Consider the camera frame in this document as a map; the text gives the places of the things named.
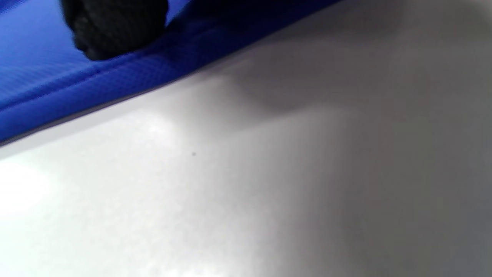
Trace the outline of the person's right hand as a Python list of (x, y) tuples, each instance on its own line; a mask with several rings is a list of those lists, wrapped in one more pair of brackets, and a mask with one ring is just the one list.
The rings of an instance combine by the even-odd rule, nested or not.
[(167, 0), (61, 0), (75, 47), (92, 61), (139, 49), (165, 31)]

